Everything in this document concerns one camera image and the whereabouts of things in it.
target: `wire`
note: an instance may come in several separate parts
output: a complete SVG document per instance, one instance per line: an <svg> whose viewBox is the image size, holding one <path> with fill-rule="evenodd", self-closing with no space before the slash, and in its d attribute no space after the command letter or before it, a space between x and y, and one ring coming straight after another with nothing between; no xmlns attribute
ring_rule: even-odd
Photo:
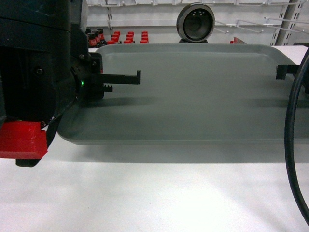
<svg viewBox="0 0 309 232"><path fill-rule="evenodd" d="M300 191L294 160L294 123L296 107L301 86L309 73L309 48L303 58L300 67L294 79L288 106L286 109L285 127L284 127L284 149L285 163L289 178L290 187L297 203L297 206L309 226L309 209Z"/></svg>

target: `metal hook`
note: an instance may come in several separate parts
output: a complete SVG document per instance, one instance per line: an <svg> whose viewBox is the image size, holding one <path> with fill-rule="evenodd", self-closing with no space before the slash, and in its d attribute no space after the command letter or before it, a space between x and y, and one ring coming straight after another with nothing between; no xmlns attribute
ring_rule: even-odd
<svg viewBox="0 0 309 232"><path fill-rule="evenodd" d="M228 34L229 33L229 31L227 30L227 31L223 31L223 30L220 30L220 29L217 29L217 28L213 28L214 30L217 30L217 31L219 31L219 32L221 32L221 33L224 33L224 34Z"/></svg>

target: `plastic tray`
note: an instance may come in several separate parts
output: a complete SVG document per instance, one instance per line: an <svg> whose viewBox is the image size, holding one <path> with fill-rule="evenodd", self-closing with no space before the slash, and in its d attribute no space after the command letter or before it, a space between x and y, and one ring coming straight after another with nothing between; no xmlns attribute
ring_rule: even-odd
<svg viewBox="0 0 309 232"><path fill-rule="evenodd" d="M136 74L100 101L68 110L59 135L76 144L283 140L293 64L263 45L123 44L99 49L104 73ZM299 97L295 138L309 138L309 101Z"/></svg>

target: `red clip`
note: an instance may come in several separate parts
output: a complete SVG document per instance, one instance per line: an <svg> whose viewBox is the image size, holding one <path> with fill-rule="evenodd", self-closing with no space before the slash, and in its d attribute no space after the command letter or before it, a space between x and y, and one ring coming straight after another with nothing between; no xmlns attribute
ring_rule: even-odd
<svg viewBox="0 0 309 232"><path fill-rule="evenodd" d="M39 122L6 122L0 129L0 158L40 159L47 153Z"/></svg>

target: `white table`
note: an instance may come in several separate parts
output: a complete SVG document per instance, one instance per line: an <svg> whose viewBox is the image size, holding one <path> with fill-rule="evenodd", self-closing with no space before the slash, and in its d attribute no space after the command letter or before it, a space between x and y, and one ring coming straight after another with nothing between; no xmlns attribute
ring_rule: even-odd
<svg viewBox="0 0 309 232"><path fill-rule="evenodd" d="M306 51L285 49L296 63ZM295 146L307 202L308 151ZM56 136L34 168L0 159L1 232L307 229L283 143L81 146Z"/></svg>

